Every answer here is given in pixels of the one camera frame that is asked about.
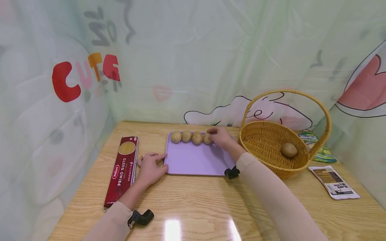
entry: red pasta box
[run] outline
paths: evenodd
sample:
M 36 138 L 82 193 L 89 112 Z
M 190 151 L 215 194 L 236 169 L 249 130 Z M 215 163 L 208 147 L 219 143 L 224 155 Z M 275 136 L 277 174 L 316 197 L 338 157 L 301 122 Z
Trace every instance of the red pasta box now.
M 122 137 L 103 206 L 105 210 L 118 201 L 133 184 L 137 153 L 138 137 Z

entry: table surface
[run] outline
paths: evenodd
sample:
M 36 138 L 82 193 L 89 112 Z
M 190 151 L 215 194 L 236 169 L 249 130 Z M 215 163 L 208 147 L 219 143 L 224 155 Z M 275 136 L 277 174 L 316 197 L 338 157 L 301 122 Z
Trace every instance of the table surface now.
M 49 240 L 82 240 L 103 216 L 103 203 L 120 140 L 138 136 L 139 155 L 164 153 L 175 130 L 206 131 L 208 126 L 120 122 L 56 225 Z M 239 128 L 228 127 L 238 139 Z M 312 162 L 311 166 L 325 163 Z M 330 240 L 386 240 L 386 212 L 340 163 L 332 164 L 361 196 L 336 201 L 304 170 L 284 181 Z M 271 220 L 238 178 L 165 175 L 142 197 L 137 210 L 155 217 L 135 227 L 127 240 L 279 240 Z

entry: potato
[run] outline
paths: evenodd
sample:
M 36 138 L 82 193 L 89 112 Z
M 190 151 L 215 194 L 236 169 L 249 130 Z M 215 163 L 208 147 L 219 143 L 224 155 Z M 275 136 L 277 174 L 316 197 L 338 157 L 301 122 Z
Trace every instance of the potato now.
M 204 139 L 204 143 L 209 145 L 210 143 L 212 143 L 212 141 L 209 139 L 209 137 L 211 136 L 210 133 L 205 133 L 204 136 L 203 136 L 203 139 Z
M 189 142 L 192 138 L 192 133 L 190 131 L 184 131 L 182 133 L 182 141 L 183 142 Z
M 291 143 L 284 143 L 281 146 L 281 152 L 288 157 L 295 157 L 298 154 L 298 149 Z
M 201 132 L 196 131 L 195 133 L 193 133 L 193 135 L 192 135 L 192 142 L 194 144 L 196 144 L 196 145 L 201 144 L 202 143 L 202 139 L 203 139 L 203 137 L 202 137 Z
M 179 143 L 179 142 L 181 141 L 181 137 L 182 137 L 181 132 L 175 131 L 175 132 L 173 132 L 173 133 L 171 134 L 170 139 L 171 139 L 171 141 L 173 141 L 174 143 Z

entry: purple tray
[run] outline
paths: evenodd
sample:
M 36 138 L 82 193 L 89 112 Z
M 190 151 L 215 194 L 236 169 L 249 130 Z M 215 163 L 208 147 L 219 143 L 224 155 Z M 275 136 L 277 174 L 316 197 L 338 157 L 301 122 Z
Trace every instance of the purple tray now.
M 214 143 L 195 145 L 191 141 L 173 143 L 168 135 L 165 164 L 169 174 L 224 176 L 224 171 L 235 164 L 229 154 Z

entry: paper packet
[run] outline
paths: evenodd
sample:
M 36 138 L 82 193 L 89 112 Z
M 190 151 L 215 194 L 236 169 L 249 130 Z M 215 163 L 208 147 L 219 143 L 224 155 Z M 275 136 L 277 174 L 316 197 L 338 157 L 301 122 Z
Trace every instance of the paper packet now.
M 298 136 L 306 143 L 309 150 L 318 141 L 318 137 L 312 132 L 303 131 L 300 134 L 298 134 Z M 317 162 L 326 162 L 326 163 L 337 162 L 336 157 L 332 154 L 330 149 L 328 149 L 326 146 L 322 146 L 322 148 L 315 155 L 313 160 L 317 161 Z
M 360 196 L 339 176 L 332 166 L 308 167 L 333 199 L 354 199 Z
M 138 137 L 122 137 L 106 193 L 104 210 L 111 207 L 135 180 Z

